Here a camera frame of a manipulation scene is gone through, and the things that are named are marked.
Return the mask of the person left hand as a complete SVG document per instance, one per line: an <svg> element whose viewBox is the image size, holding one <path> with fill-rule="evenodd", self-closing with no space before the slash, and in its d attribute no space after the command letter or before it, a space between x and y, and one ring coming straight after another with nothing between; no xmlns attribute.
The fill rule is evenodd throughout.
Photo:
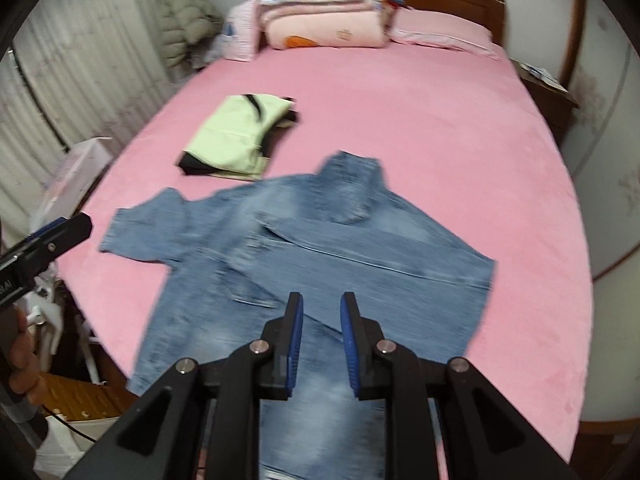
<svg viewBox="0 0 640 480"><path fill-rule="evenodd" d="M14 308L17 335L13 341L9 361L12 374L9 386L16 394L24 394L29 403L42 404L47 393L47 385L41 375L39 360L34 353L34 340L27 328L26 315L20 308Z"/></svg>

